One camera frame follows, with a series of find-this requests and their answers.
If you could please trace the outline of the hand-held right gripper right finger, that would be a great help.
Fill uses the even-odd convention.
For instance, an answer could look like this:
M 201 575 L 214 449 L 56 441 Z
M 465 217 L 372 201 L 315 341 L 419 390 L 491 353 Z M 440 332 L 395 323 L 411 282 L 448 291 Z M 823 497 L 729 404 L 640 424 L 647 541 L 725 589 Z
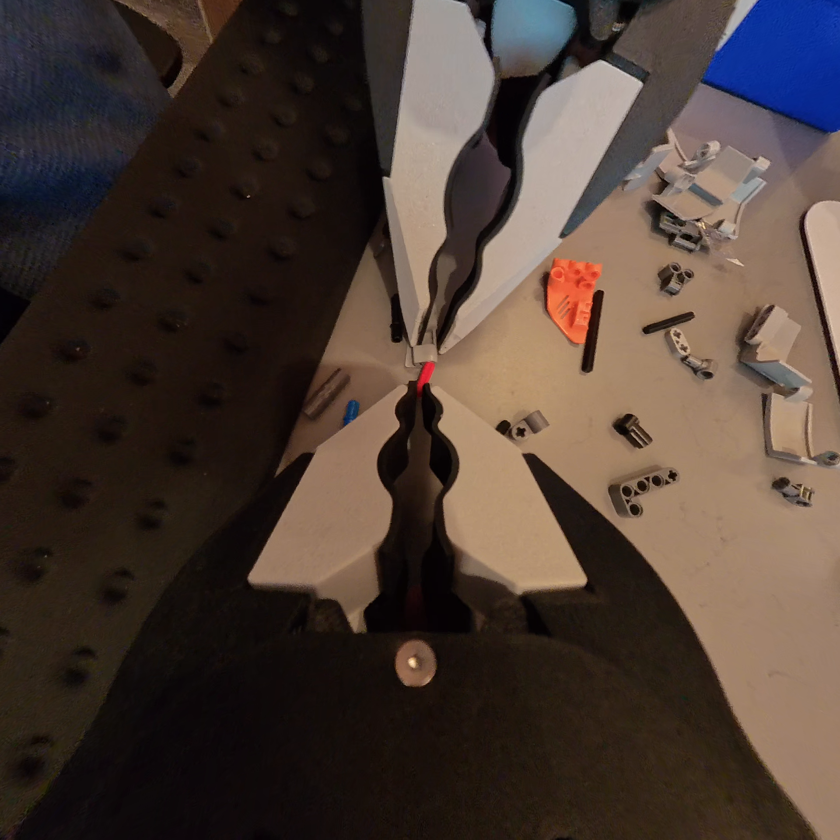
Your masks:
M 586 574 L 522 451 L 440 386 L 422 390 L 440 484 L 423 557 L 427 626 L 468 632 L 502 602 L 575 592 Z

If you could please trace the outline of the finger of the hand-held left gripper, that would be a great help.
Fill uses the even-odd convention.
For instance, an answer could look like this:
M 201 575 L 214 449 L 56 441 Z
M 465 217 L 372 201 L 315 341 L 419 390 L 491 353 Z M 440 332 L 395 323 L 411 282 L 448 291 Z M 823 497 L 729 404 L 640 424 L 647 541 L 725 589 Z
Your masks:
M 644 80 L 599 59 L 532 97 L 507 190 L 476 241 L 476 261 L 437 330 L 440 354 L 469 335 L 560 244 Z
M 483 134 L 496 68 L 463 2 L 415 2 L 392 164 L 383 177 L 397 291 L 411 348 L 437 336 L 438 261 L 453 225 L 455 176 Z

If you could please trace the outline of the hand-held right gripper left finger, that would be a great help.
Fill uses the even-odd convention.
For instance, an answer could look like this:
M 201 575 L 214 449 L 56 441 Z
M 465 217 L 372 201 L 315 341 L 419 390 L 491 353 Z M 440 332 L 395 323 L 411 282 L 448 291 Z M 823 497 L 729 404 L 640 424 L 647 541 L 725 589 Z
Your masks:
M 340 605 L 354 632 L 385 590 L 395 484 L 406 470 L 416 384 L 397 386 L 318 446 L 248 573 L 257 590 Z

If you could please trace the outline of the blue storage bin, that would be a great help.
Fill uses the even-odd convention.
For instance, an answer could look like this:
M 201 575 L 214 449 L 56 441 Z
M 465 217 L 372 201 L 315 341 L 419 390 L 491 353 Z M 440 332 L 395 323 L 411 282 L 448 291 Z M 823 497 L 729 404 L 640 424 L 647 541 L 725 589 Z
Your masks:
M 703 81 L 836 133 L 839 2 L 737 1 Z

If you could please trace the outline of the orange wedge plate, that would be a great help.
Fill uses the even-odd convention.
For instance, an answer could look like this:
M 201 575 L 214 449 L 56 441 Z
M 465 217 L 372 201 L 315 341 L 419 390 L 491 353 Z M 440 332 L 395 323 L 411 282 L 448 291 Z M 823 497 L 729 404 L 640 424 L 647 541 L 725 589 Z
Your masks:
M 595 286 L 601 274 L 601 264 L 553 259 L 545 288 L 545 307 L 553 323 L 572 344 L 585 342 Z

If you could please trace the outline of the light grey flat panel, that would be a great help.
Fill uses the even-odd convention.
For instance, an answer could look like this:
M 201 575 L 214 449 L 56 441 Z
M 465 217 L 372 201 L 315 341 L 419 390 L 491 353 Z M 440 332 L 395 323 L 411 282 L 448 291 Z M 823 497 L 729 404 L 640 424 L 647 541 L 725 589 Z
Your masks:
M 665 163 L 675 151 L 675 134 L 671 128 L 668 128 L 662 141 L 651 148 L 647 155 L 624 177 L 622 183 L 623 191 L 633 192 L 641 186 L 644 186 L 657 168 Z

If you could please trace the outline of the grey angled liftarm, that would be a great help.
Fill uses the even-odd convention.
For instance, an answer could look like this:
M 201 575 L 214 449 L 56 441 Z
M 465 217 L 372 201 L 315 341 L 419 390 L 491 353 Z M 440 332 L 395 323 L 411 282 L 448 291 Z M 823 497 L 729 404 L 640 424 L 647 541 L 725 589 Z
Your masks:
M 639 519 L 644 515 L 643 501 L 650 494 L 679 483 L 680 473 L 671 467 L 655 466 L 618 479 L 608 487 L 616 513 L 623 518 Z

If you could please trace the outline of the grey panel with black curve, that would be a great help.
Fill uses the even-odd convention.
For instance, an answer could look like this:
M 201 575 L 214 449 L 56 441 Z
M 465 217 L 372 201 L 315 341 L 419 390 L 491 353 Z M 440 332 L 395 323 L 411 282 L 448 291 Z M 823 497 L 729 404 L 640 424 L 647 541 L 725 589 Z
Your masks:
M 678 145 L 676 150 L 680 155 L 679 168 L 683 172 L 696 175 L 717 159 L 721 152 L 721 144 L 716 140 L 703 143 L 690 158 L 682 155 Z

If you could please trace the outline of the grey tube connector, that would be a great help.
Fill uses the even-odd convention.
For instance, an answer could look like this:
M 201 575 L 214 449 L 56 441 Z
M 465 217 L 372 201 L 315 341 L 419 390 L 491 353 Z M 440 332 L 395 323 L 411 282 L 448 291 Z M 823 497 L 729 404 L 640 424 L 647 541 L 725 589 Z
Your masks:
M 303 403 L 301 414 L 310 421 L 319 419 L 336 402 L 350 381 L 347 371 L 341 368 L 334 370 Z

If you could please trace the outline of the light grey hinged panel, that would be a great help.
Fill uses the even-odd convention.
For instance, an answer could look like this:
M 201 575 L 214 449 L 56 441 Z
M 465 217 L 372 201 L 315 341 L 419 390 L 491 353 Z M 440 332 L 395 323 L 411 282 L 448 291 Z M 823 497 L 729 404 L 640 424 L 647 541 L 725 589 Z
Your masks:
M 667 186 L 654 196 L 654 200 L 684 220 L 721 218 L 724 203 L 756 158 L 727 146 L 721 148 L 717 159 L 699 174 L 684 172 L 677 166 L 667 173 Z
M 739 237 L 739 230 L 747 205 L 766 186 L 763 176 L 771 166 L 771 161 L 762 156 L 752 160 L 752 166 L 733 190 L 721 210 L 721 218 L 717 222 L 719 234 L 729 240 Z

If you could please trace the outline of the clear bag of small parts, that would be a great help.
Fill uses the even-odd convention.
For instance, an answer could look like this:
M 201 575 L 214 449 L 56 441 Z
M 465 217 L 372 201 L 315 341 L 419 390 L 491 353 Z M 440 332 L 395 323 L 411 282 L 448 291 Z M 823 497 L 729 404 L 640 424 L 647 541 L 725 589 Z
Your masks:
M 706 219 L 697 219 L 696 226 L 700 234 L 700 244 L 708 252 L 712 265 L 721 270 L 736 266 L 743 268 L 744 264 L 734 252 L 738 243 L 738 228 L 734 223 L 719 220 L 710 224 Z

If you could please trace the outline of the black studded mat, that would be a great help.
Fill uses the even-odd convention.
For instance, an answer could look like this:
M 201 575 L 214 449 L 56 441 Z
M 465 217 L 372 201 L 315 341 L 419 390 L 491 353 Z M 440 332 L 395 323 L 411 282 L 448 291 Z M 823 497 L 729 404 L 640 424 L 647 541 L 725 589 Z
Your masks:
M 242 2 L 3 342 L 3 835 L 274 473 L 381 212 L 361 2 Z

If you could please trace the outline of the grey block panel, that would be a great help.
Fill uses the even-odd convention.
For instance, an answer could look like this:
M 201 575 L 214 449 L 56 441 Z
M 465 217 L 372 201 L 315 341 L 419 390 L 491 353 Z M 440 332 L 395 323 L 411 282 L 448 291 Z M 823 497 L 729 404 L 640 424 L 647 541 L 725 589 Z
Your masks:
M 801 329 L 781 307 L 762 307 L 742 339 L 739 361 L 787 392 L 809 389 L 812 380 L 788 362 Z

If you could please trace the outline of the grey curved panel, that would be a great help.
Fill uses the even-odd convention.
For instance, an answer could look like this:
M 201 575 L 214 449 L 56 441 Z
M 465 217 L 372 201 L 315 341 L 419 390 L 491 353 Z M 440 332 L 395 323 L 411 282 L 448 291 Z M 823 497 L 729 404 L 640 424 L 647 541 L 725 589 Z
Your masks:
M 812 405 L 790 402 L 781 394 L 762 394 L 763 441 L 765 454 L 800 466 L 839 468 L 839 453 L 815 453 L 812 446 Z

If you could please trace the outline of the person's blue clothing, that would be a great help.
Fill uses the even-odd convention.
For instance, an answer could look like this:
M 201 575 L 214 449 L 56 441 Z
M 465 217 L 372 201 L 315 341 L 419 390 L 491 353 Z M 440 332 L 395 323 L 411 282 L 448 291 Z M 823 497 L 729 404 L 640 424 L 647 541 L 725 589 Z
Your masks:
M 1 2 L 3 339 L 169 102 L 115 3 Z

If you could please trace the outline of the dark grey frame piece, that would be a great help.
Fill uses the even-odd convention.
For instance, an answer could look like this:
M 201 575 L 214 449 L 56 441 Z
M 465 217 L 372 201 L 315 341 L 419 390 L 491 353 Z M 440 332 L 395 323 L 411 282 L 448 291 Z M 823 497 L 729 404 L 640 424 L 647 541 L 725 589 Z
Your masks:
M 662 208 L 658 214 L 658 227 L 668 237 L 668 243 L 687 253 L 696 253 L 703 245 L 700 227 L 693 220 L 684 220 Z

